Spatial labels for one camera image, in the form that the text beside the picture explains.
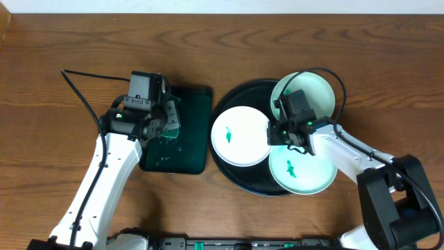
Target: green plastic fish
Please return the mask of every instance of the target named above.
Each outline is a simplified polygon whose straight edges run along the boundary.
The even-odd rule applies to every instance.
[[[231,130],[227,127],[227,141],[228,143],[231,142]]]
[[[294,177],[294,178],[296,178],[296,175],[294,174],[294,167],[293,166],[291,166],[291,162],[288,160],[287,161],[287,164],[288,164],[288,169],[287,169],[287,172],[288,173],[290,173],[290,176],[291,177]]]

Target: wooden table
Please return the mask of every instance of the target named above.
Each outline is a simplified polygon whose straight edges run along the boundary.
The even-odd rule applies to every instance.
[[[254,78],[330,68],[348,90],[344,128],[381,151],[419,157],[444,208],[444,16],[13,15],[0,50],[0,249],[47,239],[91,160],[96,127],[63,67],[162,72],[174,85],[211,86],[213,106]],[[72,80],[97,114],[128,91],[123,82]],[[357,187],[342,173],[319,194],[260,197],[232,184],[208,154],[197,176],[136,167],[110,235],[139,226],[192,238],[336,237],[361,222]]]

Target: round black tray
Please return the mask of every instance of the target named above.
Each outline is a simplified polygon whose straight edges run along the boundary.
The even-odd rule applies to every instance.
[[[275,118],[270,107],[270,98],[273,88],[277,83],[277,80],[256,80],[233,89],[222,98],[214,109],[211,115],[210,128],[213,127],[214,121],[216,121],[216,118],[221,113],[229,108],[237,106],[255,108],[264,113],[268,119],[274,120]],[[290,194],[290,192],[281,187],[271,175],[270,167],[268,165],[268,156],[265,160],[256,165],[250,167],[236,167],[222,160],[214,151],[211,143],[211,136],[209,140],[210,152],[214,162],[216,162],[216,165],[221,172],[234,184],[246,191],[252,192],[253,194],[264,196],[275,197]]]

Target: plate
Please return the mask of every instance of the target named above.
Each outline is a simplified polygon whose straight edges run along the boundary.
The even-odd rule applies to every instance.
[[[263,161],[271,151],[267,144],[268,118],[255,108],[238,106],[219,115],[211,130],[217,155],[238,167]]]
[[[295,194],[316,194],[332,184],[338,169],[332,163],[309,154],[274,146],[268,158],[273,178]]]
[[[273,116],[279,119],[280,111],[275,108],[273,101],[279,98],[279,95],[288,80],[297,74],[297,72],[285,76],[277,83],[270,98],[270,107]],[[284,94],[289,94],[298,90],[303,90],[307,97],[308,104],[314,109],[316,118],[324,116],[331,117],[334,110],[334,93],[330,84],[318,74],[305,72],[294,78],[287,86]]]
[[[268,119],[275,119],[270,109],[270,96],[277,80],[262,79],[244,83],[231,90],[219,101],[213,110],[210,127],[224,111],[237,107],[248,106],[263,113]],[[276,197],[291,194],[279,185],[270,173],[268,157],[250,167],[237,167],[222,160],[209,143],[210,152],[216,166],[235,185],[253,194]]]

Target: mint green plate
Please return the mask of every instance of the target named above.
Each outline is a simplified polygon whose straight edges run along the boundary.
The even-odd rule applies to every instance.
[[[276,182],[295,194],[316,194],[324,190],[338,171],[326,160],[290,151],[287,146],[272,147],[268,163]]]
[[[279,98],[285,84],[287,84],[288,80],[295,74],[297,74],[297,72],[282,78],[271,93],[271,112],[276,119],[279,119],[280,111],[278,108],[275,108],[273,101]],[[311,72],[302,73],[290,82],[284,94],[289,94],[297,90],[304,90],[308,104],[314,109],[317,118],[332,116],[335,104],[334,93],[332,86],[330,86],[322,76]]]

